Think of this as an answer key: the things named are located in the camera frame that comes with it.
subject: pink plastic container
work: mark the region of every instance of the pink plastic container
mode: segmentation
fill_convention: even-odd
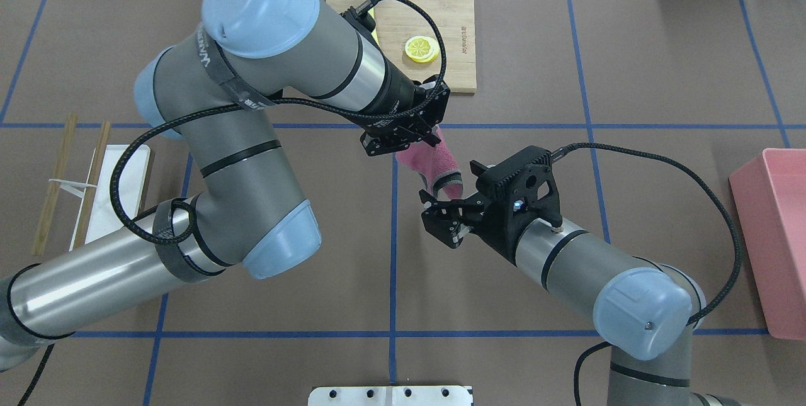
[[[769,334],[806,340],[806,150],[768,148],[730,187]]]

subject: lemon slice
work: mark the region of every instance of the lemon slice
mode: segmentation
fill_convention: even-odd
[[[434,38],[414,36],[406,41],[406,56],[418,64],[428,64],[440,56],[440,45]]]

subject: cutting board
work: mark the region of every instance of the cutting board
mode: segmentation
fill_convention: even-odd
[[[338,13],[366,0],[326,0]],[[473,0],[411,0],[428,13],[443,35],[447,53],[445,82],[452,93],[475,93],[475,10]],[[398,1],[375,6],[378,41],[383,54],[406,76],[423,81],[440,72],[440,59],[418,64],[406,57],[406,41],[434,33],[422,16]]]

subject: light blue plastic cap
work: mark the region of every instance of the light blue plastic cap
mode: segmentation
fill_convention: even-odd
[[[156,106],[156,98],[154,97],[154,72],[156,71],[156,64],[162,58],[165,52],[169,51],[171,47],[165,48],[159,55],[156,56],[152,62],[145,67],[137,76],[135,80],[135,105],[140,116],[152,127],[164,124],[165,119],[159,113],[159,108]],[[181,140],[182,136],[175,130],[167,130],[161,135],[175,140]]]
[[[322,245],[310,201],[299,203],[249,251],[244,267],[254,279],[273,277],[311,257]]]
[[[624,271],[608,282],[593,305],[599,335],[638,360],[669,349],[686,327],[691,297],[652,268]]]
[[[226,50],[247,59],[282,54],[310,33],[319,0],[204,0],[201,21]]]

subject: pink cloth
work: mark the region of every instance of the pink cloth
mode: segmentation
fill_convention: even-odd
[[[436,126],[437,137],[441,142],[431,146],[426,142],[412,143],[405,151],[395,153],[397,162],[420,173],[426,183],[426,191],[437,196],[443,191],[451,200],[462,197],[462,176],[458,163],[445,144],[445,137]]]

